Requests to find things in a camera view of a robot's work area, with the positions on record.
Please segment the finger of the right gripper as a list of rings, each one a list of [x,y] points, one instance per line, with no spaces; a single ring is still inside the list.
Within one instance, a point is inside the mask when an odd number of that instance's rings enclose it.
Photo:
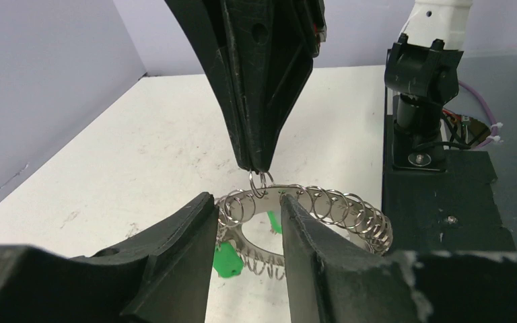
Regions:
[[[237,164],[269,171],[281,130],[326,39],[324,1],[223,1]]]
[[[251,170],[230,69],[222,2],[166,0],[166,4],[192,46],[219,103],[238,166]]]

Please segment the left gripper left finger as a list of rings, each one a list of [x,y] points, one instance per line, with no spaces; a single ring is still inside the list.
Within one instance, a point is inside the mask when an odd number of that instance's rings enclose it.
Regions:
[[[93,256],[0,246],[0,322],[204,322],[218,208],[203,192]]]

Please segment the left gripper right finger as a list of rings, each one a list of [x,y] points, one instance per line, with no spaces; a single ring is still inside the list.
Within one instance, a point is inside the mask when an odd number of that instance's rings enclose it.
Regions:
[[[517,322],[517,252],[369,253],[281,201],[292,322]]]

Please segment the key with green tag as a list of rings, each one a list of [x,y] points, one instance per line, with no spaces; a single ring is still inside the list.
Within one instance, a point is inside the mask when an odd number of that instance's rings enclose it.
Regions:
[[[213,268],[219,277],[226,279],[247,269],[256,276],[266,275],[280,281],[286,276],[283,255],[257,246],[243,232],[243,225],[253,217],[235,221],[223,209],[219,210]]]

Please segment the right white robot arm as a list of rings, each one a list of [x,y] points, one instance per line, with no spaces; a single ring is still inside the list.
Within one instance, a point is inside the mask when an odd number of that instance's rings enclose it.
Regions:
[[[240,168],[267,172],[280,132],[326,39],[323,1],[169,1],[219,103]],[[384,83],[443,105],[472,3],[416,1],[386,62]]]

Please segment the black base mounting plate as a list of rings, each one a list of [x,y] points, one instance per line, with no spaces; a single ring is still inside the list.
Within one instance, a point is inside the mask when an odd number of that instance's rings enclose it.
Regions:
[[[392,223],[391,249],[515,251],[494,201],[488,152],[449,150],[444,172],[394,168],[397,98],[385,91],[382,211]]]

